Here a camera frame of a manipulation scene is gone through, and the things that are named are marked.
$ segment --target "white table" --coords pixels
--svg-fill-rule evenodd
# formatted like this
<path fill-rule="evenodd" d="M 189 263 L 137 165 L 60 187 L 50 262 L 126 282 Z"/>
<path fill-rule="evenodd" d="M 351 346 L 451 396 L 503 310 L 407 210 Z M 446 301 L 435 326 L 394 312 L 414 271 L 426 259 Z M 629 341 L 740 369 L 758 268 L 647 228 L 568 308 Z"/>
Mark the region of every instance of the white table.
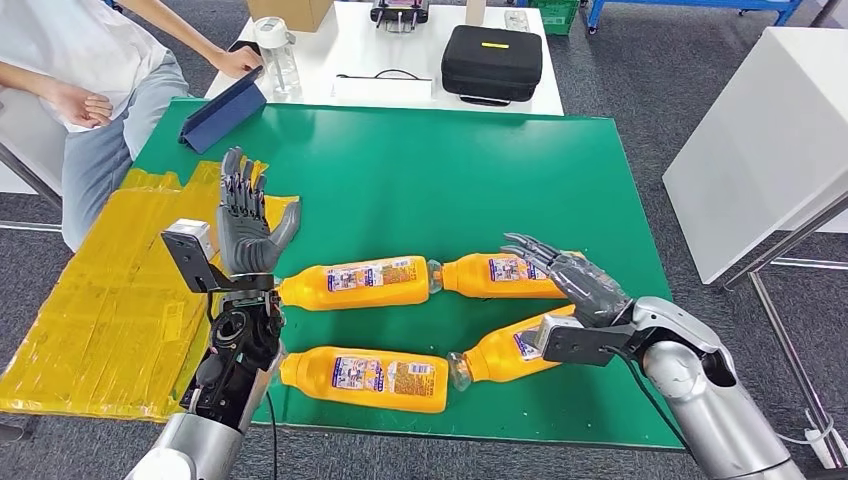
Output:
<path fill-rule="evenodd" d="M 413 33 L 396 34 L 378 30 L 369 18 L 370 3 L 335 2 L 315 33 L 294 32 L 297 44 L 295 60 L 303 98 L 300 103 L 310 105 L 352 105 L 349 100 L 339 101 L 332 96 L 333 81 L 338 74 L 373 76 L 378 72 L 398 68 L 422 78 L 435 80 L 433 99 L 430 102 L 381 102 L 379 99 L 363 100 L 355 106 L 406 107 L 443 110 L 481 110 L 505 113 L 562 115 L 562 102 L 556 84 L 551 54 L 545 40 L 542 17 L 535 8 L 523 8 L 527 13 L 530 31 L 542 36 L 542 79 L 533 98 L 527 102 L 513 102 L 508 107 L 485 107 L 462 102 L 456 95 L 441 87 L 441 61 L 454 27 L 465 22 L 465 7 L 432 5 L 430 19 L 419 25 Z M 507 8 L 486 8 L 484 27 L 504 28 Z M 253 40 L 253 22 L 248 20 L 240 39 Z M 211 98 L 232 85 L 233 79 L 218 73 L 206 92 Z M 260 89 L 268 95 L 262 80 Z"/>
<path fill-rule="evenodd" d="M 848 191 L 848 31 L 767 28 L 663 182 L 704 283 Z"/>

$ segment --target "metal robot forearm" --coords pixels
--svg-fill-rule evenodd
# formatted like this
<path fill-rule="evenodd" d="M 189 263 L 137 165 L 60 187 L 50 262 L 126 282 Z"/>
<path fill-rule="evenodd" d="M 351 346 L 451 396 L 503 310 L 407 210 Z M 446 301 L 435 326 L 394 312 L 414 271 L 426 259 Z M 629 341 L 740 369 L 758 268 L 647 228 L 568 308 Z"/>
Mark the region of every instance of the metal robot forearm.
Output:
<path fill-rule="evenodd" d="M 177 413 L 147 455 L 125 480 L 226 480 L 236 461 L 244 431 L 268 391 L 284 355 L 282 343 L 271 368 L 258 370 L 238 429 L 193 413 Z"/>
<path fill-rule="evenodd" d="M 718 369 L 725 374 L 708 375 L 695 352 L 676 341 L 650 346 L 642 367 L 668 403 L 692 455 L 707 476 L 740 480 L 805 478 L 735 373 Z"/>

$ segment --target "green tabletop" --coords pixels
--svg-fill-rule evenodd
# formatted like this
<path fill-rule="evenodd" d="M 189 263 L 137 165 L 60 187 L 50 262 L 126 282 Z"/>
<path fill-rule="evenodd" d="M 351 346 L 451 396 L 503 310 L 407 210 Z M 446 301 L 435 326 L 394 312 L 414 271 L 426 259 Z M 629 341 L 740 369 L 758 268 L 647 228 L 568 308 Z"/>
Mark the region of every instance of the green tabletop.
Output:
<path fill-rule="evenodd" d="M 300 195 L 301 229 L 275 274 L 399 255 L 495 252 L 503 232 L 581 250 L 635 296 L 670 298 L 615 124 L 604 118 L 268 105 L 204 155 L 176 141 L 202 101 L 175 100 L 135 163 L 185 182 L 233 145 L 269 163 L 267 192 Z M 319 345 L 444 356 L 563 302 L 440 292 L 422 305 L 286 307 L 289 351 Z M 442 414 L 313 400 L 278 382 L 277 421 L 403 434 L 680 448 L 614 359 L 450 389 Z M 267 422 L 263 407 L 256 421 Z"/>

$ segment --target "robotic hand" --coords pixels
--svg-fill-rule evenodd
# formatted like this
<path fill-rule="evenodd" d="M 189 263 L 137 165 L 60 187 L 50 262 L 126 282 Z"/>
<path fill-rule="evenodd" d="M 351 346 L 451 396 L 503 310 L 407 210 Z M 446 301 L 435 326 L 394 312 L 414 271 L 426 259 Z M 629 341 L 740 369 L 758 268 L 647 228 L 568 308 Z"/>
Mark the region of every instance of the robotic hand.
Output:
<path fill-rule="evenodd" d="M 272 232 L 265 219 L 265 177 L 251 183 L 253 162 L 239 167 L 242 151 L 230 149 L 221 163 L 218 242 L 224 275 L 209 263 L 214 248 L 209 225 L 180 219 L 162 233 L 191 291 L 210 305 L 209 346 L 180 405 L 156 443 L 126 477 L 223 480 L 228 478 L 250 419 L 266 395 L 285 354 L 285 318 L 271 270 L 300 225 L 300 203 L 287 205 Z M 212 318 L 212 293 L 223 292 Z"/>
<path fill-rule="evenodd" d="M 538 332 L 522 337 L 545 360 L 605 366 L 617 355 L 628 366 L 636 361 L 668 403 L 684 445 L 712 479 L 804 478 L 712 329 L 661 298 L 634 301 L 579 255 L 527 235 L 506 238 L 514 245 L 502 251 L 541 269 L 575 305 L 576 318 L 546 315 Z"/>
<path fill-rule="evenodd" d="M 231 148 L 221 162 L 221 205 L 216 212 L 221 262 L 232 275 L 270 272 L 300 227 L 300 202 L 283 211 L 283 219 L 271 232 L 265 219 L 265 175 L 251 185 L 253 162 L 242 150 Z"/>

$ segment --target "white t-shirt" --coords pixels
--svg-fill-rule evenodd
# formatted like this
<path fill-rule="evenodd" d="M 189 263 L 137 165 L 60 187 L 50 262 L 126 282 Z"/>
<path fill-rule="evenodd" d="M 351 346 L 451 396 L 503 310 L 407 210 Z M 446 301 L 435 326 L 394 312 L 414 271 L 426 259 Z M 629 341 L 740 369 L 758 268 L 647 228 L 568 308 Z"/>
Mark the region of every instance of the white t-shirt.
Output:
<path fill-rule="evenodd" d="M 152 35 L 101 0 L 0 0 L 0 62 L 105 95 L 113 119 L 165 52 Z M 88 130 L 42 102 L 69 132 Z"/>

